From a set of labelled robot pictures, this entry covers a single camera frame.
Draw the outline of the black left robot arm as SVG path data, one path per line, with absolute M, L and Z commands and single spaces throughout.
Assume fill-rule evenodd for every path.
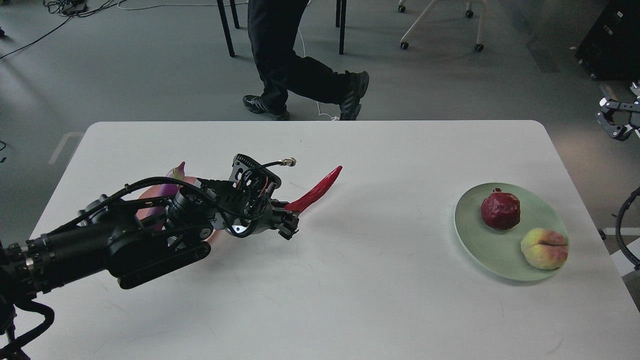
M 299 212 L 272 198 L 281 179 L 272 166 L 239 153 L 227 180 L 148 177 L 102 195 L 76 218 L 24 243 L 1 248 L 3 360 L 25 360 L 23 347 L 48 330 L 54 310 L 38 294 L 108 271 L 121 289 L 132 289 L 203 260 L 210 236 L 225 231 L 244 239 L 276 230 L 284 239 L 298 230 Z

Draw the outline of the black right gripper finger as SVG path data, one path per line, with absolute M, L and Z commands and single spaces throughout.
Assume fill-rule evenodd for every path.
M 622 142 L 632 136 L 639 137 L 639 99 L 636 98 L 633 102 L 620 102 L 604 96 L 599 101 L 599 110 L 595 114 L 595 119 L 611 139 Z

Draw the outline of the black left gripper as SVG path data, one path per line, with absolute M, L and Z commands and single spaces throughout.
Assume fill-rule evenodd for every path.
M 285 240 L 291 240 L 298 232 L 299 212 L 290 202 L 263 197 L 257 200 L 221 199 L 213 206 L 212 225 L 238 239 L 265 231 L 278 231 Z

